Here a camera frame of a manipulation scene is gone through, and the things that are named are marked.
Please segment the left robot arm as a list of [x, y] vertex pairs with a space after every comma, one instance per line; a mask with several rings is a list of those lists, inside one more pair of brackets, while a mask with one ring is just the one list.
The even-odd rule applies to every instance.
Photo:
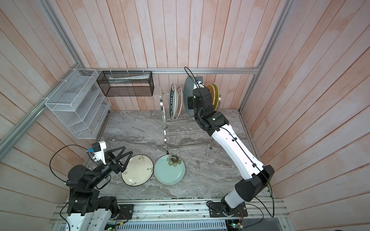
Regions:
[[126, 170], [133, 152], [125, 150], [122, 146], [107, 151], [107, 163], [101, 163], [93, 170], [77, 165], [69, 171], [67, 216], [62, 217], [67, 231], [111, 231], [132, 219], [133, 204], [120, 206], [114, 196], [100, 197], [97, 187], [110, 173], [119, 174]]

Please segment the orange sunburst plate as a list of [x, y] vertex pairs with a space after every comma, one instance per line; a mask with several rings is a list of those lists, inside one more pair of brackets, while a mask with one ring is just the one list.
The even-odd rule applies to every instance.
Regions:
[[177, 119], [181, 113], [182, 109], [182, 88], [178, 87], [176, 90], [176, 111], [174, 113], [174, 118]]

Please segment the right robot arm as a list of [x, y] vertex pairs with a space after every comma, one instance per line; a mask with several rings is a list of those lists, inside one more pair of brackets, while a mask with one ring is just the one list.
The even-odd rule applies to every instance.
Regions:
[[255, 158], [239, 140], [226, 117], [214, 110], [208, 88], [191, 87], [185, 96], [185, 103], [194, 111], [194, 118], [199, 127], [221, 145], [243, 178], [221, 200], [224, 212], [229, 213], [240, 204], [254, 199], [266, 188], [275, 170], [271, 165], [264, 165]]

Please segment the white plate with text rim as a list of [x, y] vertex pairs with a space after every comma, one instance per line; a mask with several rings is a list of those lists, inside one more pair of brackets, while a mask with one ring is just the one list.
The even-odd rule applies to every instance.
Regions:
[[176, 85], [173, 83], [170, 91], [170, 119], [174, 119], [178, 105], [178, 94]]

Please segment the stainless steel dish rack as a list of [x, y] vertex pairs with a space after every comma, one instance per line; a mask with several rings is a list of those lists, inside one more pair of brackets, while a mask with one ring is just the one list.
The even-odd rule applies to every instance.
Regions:
[[171, 149], [207, 145], [214, 147], [214, 140], [183, 109], [178, 118], [170, 118], [170, 93], [159, 89], [162, 128], [166, 153]]

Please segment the dark teal ceramic plate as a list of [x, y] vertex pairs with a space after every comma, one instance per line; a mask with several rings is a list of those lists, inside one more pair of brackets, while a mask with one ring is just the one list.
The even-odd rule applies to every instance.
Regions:
[[183, 88], [183, 102], [186, 109], [187, 114], [190, 117], [194, 117], [194, 94], [193, 90], [197, 88], [197, 85], [194, 83], [193, 78], [188, 76], [185, 80], [184, 88]]

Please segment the cream floral plate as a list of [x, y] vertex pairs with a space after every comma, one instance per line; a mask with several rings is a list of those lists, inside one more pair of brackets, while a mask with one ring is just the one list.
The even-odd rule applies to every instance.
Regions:
[[133, 156], [126, 170], [121, 174], [122, 180], [129, 186], [140, 186], [152, 176], [154, 165], [152, 160], [145, 155]]

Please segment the yellow green woven plate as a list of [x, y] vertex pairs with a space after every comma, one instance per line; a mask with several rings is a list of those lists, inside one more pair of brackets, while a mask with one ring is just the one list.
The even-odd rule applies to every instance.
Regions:
[[220, 91], [219, 91], [219, 88], [218, 86], [215, 84], [215, 83], [212, 83], [212, 86], [214, 88], [214, 110], [216, 111], [219, 107], [219, 103], [220, 103]]

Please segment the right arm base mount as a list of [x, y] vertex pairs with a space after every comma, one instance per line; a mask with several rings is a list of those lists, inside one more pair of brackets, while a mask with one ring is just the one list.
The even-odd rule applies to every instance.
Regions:
[[248, 212], [244, 204], [240, 204], [236, 208], [230, 208], [224, 202], [207, 201], [206, 206], [209, 209], [209, 214], [211, 218], [244, 218], [248, 216]]

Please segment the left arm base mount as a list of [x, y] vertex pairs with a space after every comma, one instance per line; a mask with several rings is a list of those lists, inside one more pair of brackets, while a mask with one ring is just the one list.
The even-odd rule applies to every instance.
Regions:
[[131, 220], [134, 212], [134, 204], [119, 204], [118, 220]]

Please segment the orange woven bamboo plate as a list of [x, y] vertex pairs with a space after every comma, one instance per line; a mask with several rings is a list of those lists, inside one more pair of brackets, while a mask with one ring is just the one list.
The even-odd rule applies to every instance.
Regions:
[[209, 89], [209, 92], [211, 94], [213, 109], [215, 109], [215, 107], [214, 107], [214, 105], [215, 105], [215, 97], [216, 97], [216, 95], [215, 95], [215, 86], [212, 83], [212, 84], [208, 85], [207, 88]]

